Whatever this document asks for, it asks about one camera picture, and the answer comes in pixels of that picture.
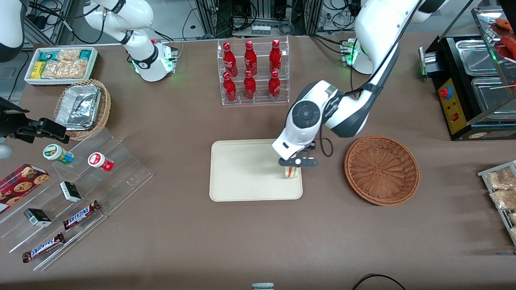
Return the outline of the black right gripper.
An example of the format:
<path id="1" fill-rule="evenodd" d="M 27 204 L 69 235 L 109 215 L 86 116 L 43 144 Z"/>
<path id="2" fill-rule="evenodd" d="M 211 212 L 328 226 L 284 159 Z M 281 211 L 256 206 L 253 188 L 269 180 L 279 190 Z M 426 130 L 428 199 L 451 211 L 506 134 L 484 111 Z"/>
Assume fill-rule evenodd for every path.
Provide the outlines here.
<path id="1" fill-rule="evenodd" d="M 0 133 L 1 137 L 22 140 L 26 143 L 34 142 L 39 134 L 46 138 L 57 140 L 68 144 L 70 137 L 67 135 L 66 127 L 48 119 L 39 119 L 39 131 L 34 121 L 26 117 L 29 110 L 15 105 L 11 101 L 0 98 Z"/>

